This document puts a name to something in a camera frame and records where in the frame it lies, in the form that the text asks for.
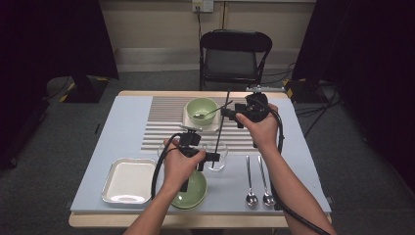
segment wall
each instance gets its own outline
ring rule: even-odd
[[[192,65],[185,69],[196,68],[199,23],[191,11],[191,1],[105,0],[101,7],[119,71],[152,70],[157,63],[174,69],[178,67],[171,63],[178,61]],[[201,30],[204,33],[225,27],[262,31],[274,42],[267,66],[285,68],[297,58],[313,8],[312,0],[215,1],[213,13],[201,14]],[[149,62],[156,54],[158,57]],[[141,69],[131,66],[146,63],[150,65]]]

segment electrical outlet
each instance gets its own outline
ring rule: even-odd
[[[204,0],[204,12],[213,12],[213,0]]]
[[[213,0],[192,0],[192,11],[198,12],[198,7],[199,12],[211,13],[213,12]]]
[[[204,0],[192,0],[192,11],[198,12],[196,8],[199,7],[199,12],[202,12],[204,7]]]

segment gray floor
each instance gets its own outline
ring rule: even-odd
[[[266,76],[264,81],[280,77]],[[51,80],[50,93],[58,91],[65,80]],[[122,72],[120,81],[110,81],[99,104],[59,103],[64,91],[51,98],[43,121],[18,155],[18,167],[0,171],[0,234],[121,234],[122,228],[83,229],[68,224],[70,202],[99,139],[98,123],[104,125],[120,90],[198,90],[198,85],[196,70]],[[280,83],[272,85],[281,87]],[[225,88],[207,85],[211,90]],[[299,117],[304,132],[317,116]],[[333,200],[333,224],[339,234],[415,234],[413,195],[390,165],[366,145],[346,107],[330,108],[306,141],[323,190]],[[198,233],[217,234],[212,230]],[[289,234],[286,230],[279,233]]]

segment person's left hand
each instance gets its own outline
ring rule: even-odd
[[[206,151],[200,152],[192,158],[187,158],[177,148],[178,141],[173,140],[168,146],[167,156],[164,159],[164,182],[163,187],[171,187],[179,191],[181,185],[190,177],[196,165],[205,158]]]

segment silver tray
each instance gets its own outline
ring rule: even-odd
[[[151,198],[156,162],[150,159],[116,160],[107,176],[102,198],[107,203],[144,204]]]

